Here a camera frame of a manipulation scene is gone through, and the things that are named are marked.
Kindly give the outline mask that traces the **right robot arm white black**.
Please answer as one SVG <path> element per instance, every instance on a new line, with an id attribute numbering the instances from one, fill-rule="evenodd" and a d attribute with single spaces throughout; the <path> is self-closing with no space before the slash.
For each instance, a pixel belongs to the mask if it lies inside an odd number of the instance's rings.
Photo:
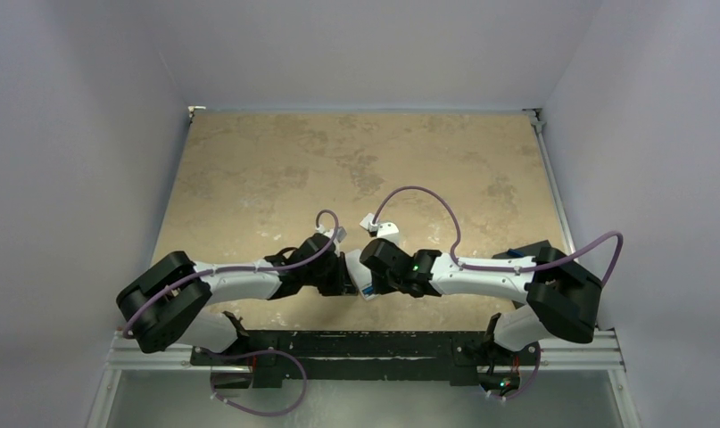
<path id="1" fill-rule="evenodd" d="M 472 294 L 520 303 L 489 324 L 482 350 L 492 362 L 546 338 L 581 344 L 594 338 L 603 284 L 556 248 L 511 259 L 454 259 L 438 250 L 409 255 L 389 240 L 374 239 L 354 255 L 359 265 L 350 270 L 352 280 L 365 297 Z"/>

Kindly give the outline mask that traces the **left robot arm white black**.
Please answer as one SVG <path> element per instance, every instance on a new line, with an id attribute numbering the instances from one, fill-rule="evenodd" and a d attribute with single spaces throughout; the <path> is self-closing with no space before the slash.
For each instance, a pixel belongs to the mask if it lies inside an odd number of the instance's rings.
<path id="1" fill-rule="evenodd" d="M 355 295 L 347 255 L 335 240 L 316 233 L 251 263 L 213 265 L 173 251 L 121 290 L 116 305 L 125 337 L 147 354 L 173 344 L 211 350 L 224 364 L 244 359 L 247 340 L 240 320 L 205 308 L 234 300 L 278 300 L 314 287 L 326 297 Z"/>

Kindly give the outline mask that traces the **white remote control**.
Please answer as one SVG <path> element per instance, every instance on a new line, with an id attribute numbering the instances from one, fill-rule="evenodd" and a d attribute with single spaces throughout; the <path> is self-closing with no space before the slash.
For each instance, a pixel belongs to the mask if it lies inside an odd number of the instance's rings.
<path id="1" fill-rule="evenodd" d="M 373 285 L 372 272 L 360 262 L 361 250 L 353 250 L 345 253 L 345 265 L 352 284 L 358 291 L 358 295 L 364 300 L 375 299 L 377 294 Z M 375 294 L 371 296 L 363 296 L 361 290 L 365 287 L 372 286 Z"/>

